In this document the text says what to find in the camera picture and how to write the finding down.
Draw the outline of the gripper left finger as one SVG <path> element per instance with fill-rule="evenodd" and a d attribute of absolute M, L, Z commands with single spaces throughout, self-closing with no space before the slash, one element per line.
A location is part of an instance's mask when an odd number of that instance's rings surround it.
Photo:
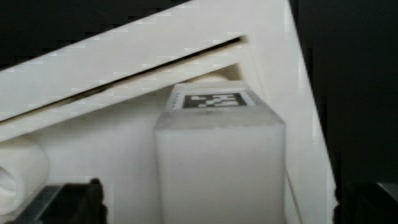
<path fill-rule="evenodd" d="M 106 224 L 104 193 L 97 178 L 86 183 L 47 185 L 14 224 Z"/>

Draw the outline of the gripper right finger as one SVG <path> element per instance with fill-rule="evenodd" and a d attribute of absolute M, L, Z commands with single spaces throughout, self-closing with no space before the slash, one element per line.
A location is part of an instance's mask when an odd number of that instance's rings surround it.
<path fill-rule="evenodd" d="M 398 224 L 398 183 L 344 183 L 332 224 Z"/>

